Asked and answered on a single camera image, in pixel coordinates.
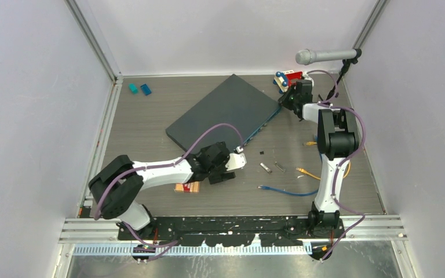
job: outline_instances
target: silver microphone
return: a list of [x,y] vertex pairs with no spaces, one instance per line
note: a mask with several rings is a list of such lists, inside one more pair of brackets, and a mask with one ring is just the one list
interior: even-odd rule
[[296,53],[296,63],[301,65],[309,65],[315,62],[352,59],[356,56],[358,56],[358,52],[355,49],[323,51],[305,49]]

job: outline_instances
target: gray wood tabletop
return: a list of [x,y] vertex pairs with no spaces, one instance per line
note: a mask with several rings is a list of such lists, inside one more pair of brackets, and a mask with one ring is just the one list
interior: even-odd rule
[[[241,77],[271,98],[279,98],[278,88],[272,84],[273,76]],[[312,77],[315,80],[313,95],[326,97],[333,85],[330,78],[322,74]],[[104,166],[122,154],[141,162],[169,160],[182,155],[182,149],[168,138],[165,128],[225,78],[227,76],[124,79]],[[145,96],[139,92],[134,95],[129,90],[130,83],[137,87],[146,83],[152,94]],[[343,85],[340,85],[340,92],[334,104],[349,105]],[[141,191],[136,200],[145,204],[154,216],[307,214],[315,196],[296,197],[257,187],[267,185],[299,193],[318,189],[318,180],[295,170],[302,167],[320,176],[321,162],[316,146],[303,145],[313,141],[315,134],[316,124],[299,122],[291,111],[283,109],[245,147],[247,165],[236,172],[235,179],[215,185],[203,181],[198,193],[175,192],[174,185],[158,186]],[[260,167],[261,162],[273,170],[272,174]],[[275,162],[287,171],[281,172],[274,166]],[[364,213],[382,213],[369,163],[363,153],[352,159],[351,172],[344,179],[340,200]]]

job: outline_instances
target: white wall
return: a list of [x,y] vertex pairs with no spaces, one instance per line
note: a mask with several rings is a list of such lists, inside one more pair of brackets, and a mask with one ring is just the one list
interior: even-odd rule
[[0,0],[0,277],[50,275],[110,89],[64,1]]
[[[124,75],[272,73],[353,46],[372,0],[81,0]],[[338,71],[341,63],[314,68]]]
[[445,277],[445,1],[390,1],[346,83],[421,277]]

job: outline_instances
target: robotic arm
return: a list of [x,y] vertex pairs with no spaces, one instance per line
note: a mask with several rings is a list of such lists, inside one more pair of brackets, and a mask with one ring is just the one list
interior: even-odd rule
[[301,120],[318,124],[317,145],[323,166],[318,194],[308,213],[308,229],[336,229],[340,213],[334,199],[340,198],[342,179],[349,162],[345,162],[339,170],[335,196],[332,194],[333,177],[338,164],[359,147],[358,127],[354,115],[349,111],[313,103],[312,88],[310,80],[298,80],[281,96],[279,104],[293,111]]
[[133,229],[140,230],[151,222],[152,217],[144,205],[135,201],[139,191],[164,184],[202,181],[205,178],[211,184],[234,178],[234,170],[246,164],[245,155],[241,153],[243,150],[238,148],[237,151],[240,153],[230,153],[224,142],[218,142],[202,148],[197,154],[188,155],[178,164],[175,162],[181,158],[147,163],[133,162],[127,155],[121,155],[100,171],[88,186],[98,202],[115,177],[130,169],[147,169],[125,176],[122,184],[117,182],[107,193],[101,207],[103,218],[119,218]]

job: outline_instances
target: small metal object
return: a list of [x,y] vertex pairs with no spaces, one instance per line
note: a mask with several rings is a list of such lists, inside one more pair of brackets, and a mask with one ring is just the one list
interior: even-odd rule
[[279,162],[276,161],[274,164],[275,164],[275,167],[279,168],[280,171],[282,171],[284,173],[286,172],[286,168],[282,167],[282,165],[280,165]]
[[260,166],[262,166],[262,168],[265,170],[265,171],[267,171],[267,173],[272,173],[272,170],[270,170],[270,168],[269,167],[267,167],[267,165],[265,165],[265,164],[263,164],[263,163],[260,163]]

